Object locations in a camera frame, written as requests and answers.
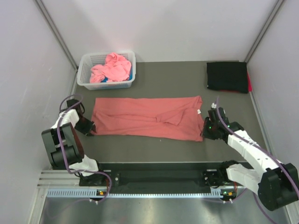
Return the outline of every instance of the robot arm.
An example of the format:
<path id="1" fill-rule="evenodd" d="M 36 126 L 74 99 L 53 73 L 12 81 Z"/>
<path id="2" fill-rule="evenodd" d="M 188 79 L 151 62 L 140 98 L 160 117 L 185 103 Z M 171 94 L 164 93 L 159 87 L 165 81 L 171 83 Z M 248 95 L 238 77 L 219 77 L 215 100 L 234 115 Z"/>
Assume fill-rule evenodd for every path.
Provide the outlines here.
<path id="1" fill-rule="evenodd" d="M 249 143 L 229 133 L 219 121 L 215 105 L 208 111 L 209 117 L 205 119 L 203 136 L 209 139 L 222 139 L 235 149 L 251 165 L 247 169 L 236 161 L 226 161 L 217 169 L 218 183 L 237 182 L 257 194 L 262 204 L 268 210 L 276 210 L 298 200 L 294 188 L 278 165 L 256 144 L 237 122 L 230 123 L 223 108 L 219 108 L 220 115 L 225 124 L 237 135 Z M 297 169 L 292 164 L 283 164 L 289 175 L 299 186 Z"/>

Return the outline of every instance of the pink cloth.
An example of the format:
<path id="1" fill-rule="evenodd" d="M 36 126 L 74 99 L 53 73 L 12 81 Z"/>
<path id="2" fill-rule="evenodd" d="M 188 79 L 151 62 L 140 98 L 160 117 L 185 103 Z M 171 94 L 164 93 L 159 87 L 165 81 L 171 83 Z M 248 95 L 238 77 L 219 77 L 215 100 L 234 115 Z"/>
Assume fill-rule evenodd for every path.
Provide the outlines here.
<path id="1" fill-rule="evenodd" d="M 142 135 L 202 141 L 200 96 L 187 98 L 96 98 L 96 135 Z"/>
<path id="2" fill-rule="evenodd" d="M 105 77 L 108 78 L 107 82 L 119 82 L 129 79 L 131 70 L 131 62 L 125 57 L 116 53 L 107 55 L 105 64 L 97 64 L 92 67 L 92 75 L 90 83 L 100 83 Z"/>

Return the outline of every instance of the folded red cloth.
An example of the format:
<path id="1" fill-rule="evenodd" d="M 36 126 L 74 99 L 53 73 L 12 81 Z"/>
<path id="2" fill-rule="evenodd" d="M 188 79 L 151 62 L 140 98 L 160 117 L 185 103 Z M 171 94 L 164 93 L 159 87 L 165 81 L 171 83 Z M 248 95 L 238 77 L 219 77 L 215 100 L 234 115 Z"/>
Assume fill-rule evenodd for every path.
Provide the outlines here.
<path id="1" fill-rule="evenodd" d="M 200 96 L 188 98 L 97 98 L 95 135 L 141 135 L 202 141 Z"/>

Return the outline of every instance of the metal floor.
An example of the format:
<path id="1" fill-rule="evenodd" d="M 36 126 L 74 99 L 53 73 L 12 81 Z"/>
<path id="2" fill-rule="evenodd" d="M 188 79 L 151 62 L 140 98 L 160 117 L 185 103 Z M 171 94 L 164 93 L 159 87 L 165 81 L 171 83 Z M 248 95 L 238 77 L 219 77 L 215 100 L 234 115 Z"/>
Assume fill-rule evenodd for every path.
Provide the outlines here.
<path id="1" fill-rule="evenodd" d="M 271 224 L 247 191 L 233 204 L 203 199 L 107 199 L 95 205 L 79 202 L 61 211 L 76 199 L 47 199 L 40 224 Z M 284 209 L 267 214 L 278 224 L 289 224 Z"/>
<path id="2" fill-rule="evenodd" d="M 200 95 L 201 113 L 207 116 L 220 96 L 230 122 L 239 122 L 262 147 L 263 136 L 249 94 L 212 91 L 206 88 L 206 62 L 137 63 L 136 79 L 127 89 L 90 91 L 77 86 L 84 96 L 85 116 L 91 118 L 95 98 L 176 98 Z M 79 134 L 85 153 L 99 162 L 211 162 L 244 159 L 221 140 L 180 141 L 141 136 L 94 136 Z"/>

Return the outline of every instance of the white plastic basket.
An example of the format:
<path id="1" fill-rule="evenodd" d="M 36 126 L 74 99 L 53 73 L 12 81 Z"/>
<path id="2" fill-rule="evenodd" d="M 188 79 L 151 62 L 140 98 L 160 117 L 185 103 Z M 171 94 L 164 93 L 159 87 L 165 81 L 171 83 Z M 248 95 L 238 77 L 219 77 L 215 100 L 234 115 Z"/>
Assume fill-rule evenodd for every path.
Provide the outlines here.
<path id="1" fill-rule="evenodd" d="M 132 64 L 132 78 L 128 81 L 122 82 L 109 82 L 109 83 L 90 83 L 90 76 L 92 74 L 91 68 L 97 64 L 105 64 L 106 56 L 109 53 L 92 53 L 83 55 L 80 61 L 77 83 L 78 85 L 85 86 L 89 90 L 102 90 L 102 89 L 119 89 L 129 88 L 132 82 L 135 80 L 136 75 L 136 58 L 133 51 L 116 52 L 119 55 L 124 56 Z"/>

